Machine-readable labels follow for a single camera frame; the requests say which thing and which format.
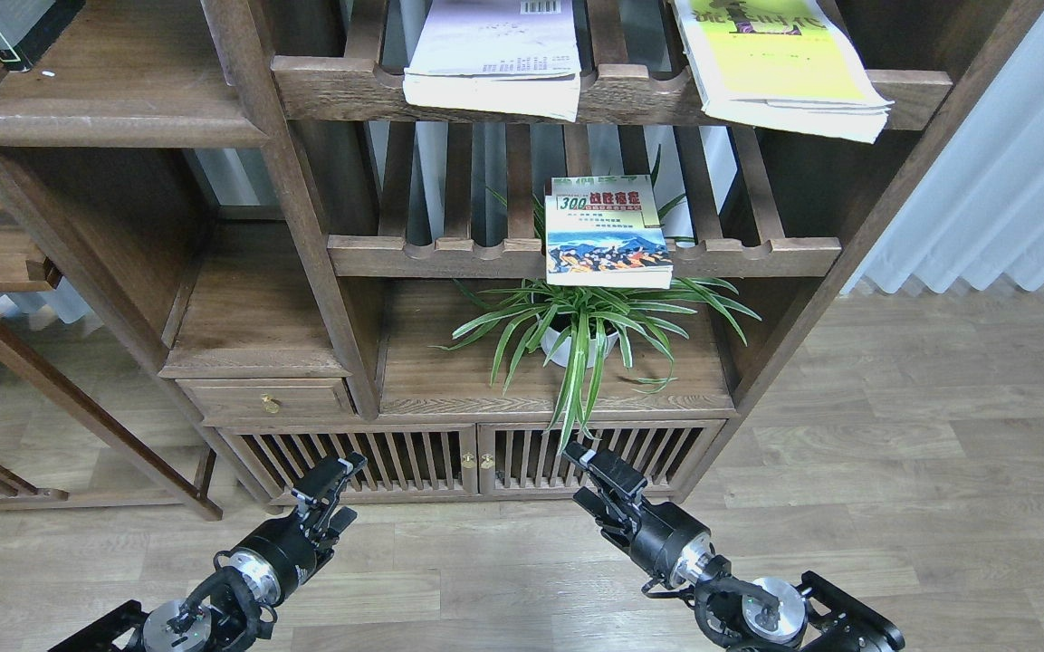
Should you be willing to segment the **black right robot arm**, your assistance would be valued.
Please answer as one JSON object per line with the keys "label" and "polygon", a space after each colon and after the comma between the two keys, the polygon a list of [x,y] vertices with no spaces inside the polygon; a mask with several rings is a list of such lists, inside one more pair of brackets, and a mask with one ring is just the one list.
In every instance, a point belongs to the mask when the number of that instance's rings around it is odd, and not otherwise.
{"label": "black right robot arm", "polygon": [[727,651],[899,651],[899,628],[815,572],[799,585],[775,577],[744,581],[716,552],[711,530],[671,501],[643,496],[648,479],[609,450],[569,442],[564,457],[584,470],[595,490],[574,500],[600,527],[606,541],[648,573],[642,593],[682,599],[699,630]]}

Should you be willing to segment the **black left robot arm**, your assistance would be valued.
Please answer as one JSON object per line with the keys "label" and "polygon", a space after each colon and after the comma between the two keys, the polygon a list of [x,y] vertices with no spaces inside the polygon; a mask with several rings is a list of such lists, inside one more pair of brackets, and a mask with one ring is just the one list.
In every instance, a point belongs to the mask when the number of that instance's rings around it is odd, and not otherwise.
{"label": "black left robot arm", "polygon": [[340,507],[340,491],[363,469],[356,451],[324,459],[298,480],[290,514],[266,520],[232,550],[214,557],[214,573],[184,599],[152,612],[132,599],[96,619],[55,651],[116,651],[130,632],[125,651],[244,651],[256,639],[272,638],[274,614],[298,587],[334,557],[334,545],[357,515]]}

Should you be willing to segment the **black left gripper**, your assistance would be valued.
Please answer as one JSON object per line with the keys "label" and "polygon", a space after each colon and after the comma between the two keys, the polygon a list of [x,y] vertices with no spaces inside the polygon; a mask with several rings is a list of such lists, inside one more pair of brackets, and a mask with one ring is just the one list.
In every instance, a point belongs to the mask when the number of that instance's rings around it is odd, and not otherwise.
{"label": "black left gripper", "polygon": [[[345,485],[366,464],[367,458],[356,451],[345,458],[322,459],[292,488],[292,496],[305,504],[298,504],[285,517],[266,520],[233,552],[255,554],[272,566],[272,575],[281,583],[307,582],[331,561],[345,529],[359,516],[350,507],[335,507]],[[329,507],[319,504],[322,501]]]}

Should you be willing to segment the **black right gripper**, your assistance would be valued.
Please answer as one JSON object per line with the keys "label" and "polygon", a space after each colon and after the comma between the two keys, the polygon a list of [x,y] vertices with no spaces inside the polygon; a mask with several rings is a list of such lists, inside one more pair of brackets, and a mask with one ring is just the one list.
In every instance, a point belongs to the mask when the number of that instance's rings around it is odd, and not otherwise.
{"label": "black right gripper", "polygon": [[667,589],[699,581],[714,557],[711,529],[671,501],[652,504],[643,498],[648,479],[611,450],[568,442],[563,457],[599,487],[600,493],[582,487],[574,501],[599,525],[606,541]]}

